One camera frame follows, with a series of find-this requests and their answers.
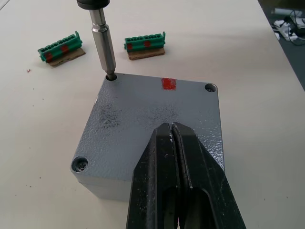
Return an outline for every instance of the white tabletop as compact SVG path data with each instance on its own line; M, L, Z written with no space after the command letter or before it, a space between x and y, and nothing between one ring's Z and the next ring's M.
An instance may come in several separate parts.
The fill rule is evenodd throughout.
M112 0L105 16L117 72L218 86L226 175L247 228L302 228L305 93L258 2ZM74 31L86 55L40 60ZM166 55L128 60L124 38L162 31ZM125 228L128 203L97 199L70 172L105 75L89 13L76 0L11 0L0 34L1 228Z

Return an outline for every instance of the cardboard piece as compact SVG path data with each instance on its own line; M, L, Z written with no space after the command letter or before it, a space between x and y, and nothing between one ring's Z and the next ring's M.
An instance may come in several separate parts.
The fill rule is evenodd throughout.
M138 60L138 59L143 59L152 56L159 56L164 54L165 54L164 48L160 48L160 49L149 49L149 50L128 52L128 57L129 60Z

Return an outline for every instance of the green connector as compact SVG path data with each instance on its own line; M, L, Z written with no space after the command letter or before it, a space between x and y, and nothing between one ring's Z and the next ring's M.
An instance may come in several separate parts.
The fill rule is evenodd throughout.
M75 31L69 37L65 37L51 45L38 49L40 58L47 63L54 61L68 52L72 52L81 47L82 41L80 35Z
M145 35L141 37L125 38L124 48L127 52L147 49L163 48L165 44L165 32L163 34Z

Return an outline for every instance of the textured gray paint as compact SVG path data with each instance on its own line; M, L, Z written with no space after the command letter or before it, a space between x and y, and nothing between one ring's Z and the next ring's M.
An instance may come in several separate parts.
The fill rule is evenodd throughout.
M88 160L84 171L72 171L79 182L100 198L128 200L133 169L165 122L191 127L224 168L217 91L182 80L176 90L164 90L161 78L117 75L104 81L74 155Z

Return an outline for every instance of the screw hole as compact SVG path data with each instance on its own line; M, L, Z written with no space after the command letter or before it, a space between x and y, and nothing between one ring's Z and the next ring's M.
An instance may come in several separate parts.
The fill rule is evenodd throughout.
M208 92L215 92L216 86L214 84L208 83L204 87Z
M72 163L72 169L77 173L84 171L87 166L88 160L84 157L77 157L73 160Z
M106 80L108 81L115 81L117 78L118 76L116 74L113 74L113 77L111 79L108 77L108 75L106 75Z

